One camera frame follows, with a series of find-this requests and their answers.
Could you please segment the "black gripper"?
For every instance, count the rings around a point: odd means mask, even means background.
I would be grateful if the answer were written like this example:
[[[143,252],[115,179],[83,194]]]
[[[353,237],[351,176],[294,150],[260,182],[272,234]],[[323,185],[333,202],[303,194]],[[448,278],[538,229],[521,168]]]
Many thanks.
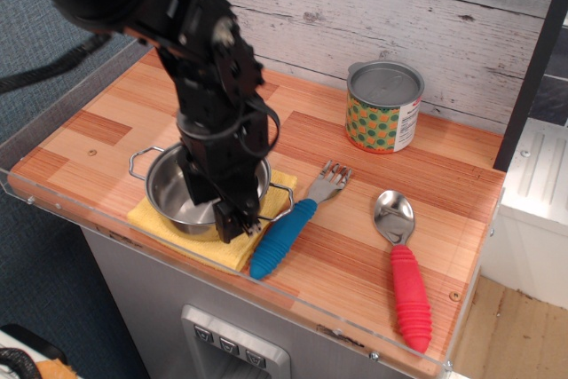
[[[214,204],[219,239],[229,244],[243,227],[260,225],[256,168],[270,152],[267,121],[246,121],[235,129],[207,134],[178,122],[185,159],[181,170],[194,206]]]

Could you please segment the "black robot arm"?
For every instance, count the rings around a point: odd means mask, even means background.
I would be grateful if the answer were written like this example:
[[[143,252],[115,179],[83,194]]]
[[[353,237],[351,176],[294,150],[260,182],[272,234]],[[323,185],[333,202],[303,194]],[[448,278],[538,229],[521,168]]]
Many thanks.
[[[181,168],[191,200],[211,202],[220,239],[259,230],[256,168],[277,137],[277,114],[258,95],[262,65],[227,0],[52,0],[91,37],[52,63],[6,76],[14,91],[77,67],[115,33],[157,50],[175,84]]]

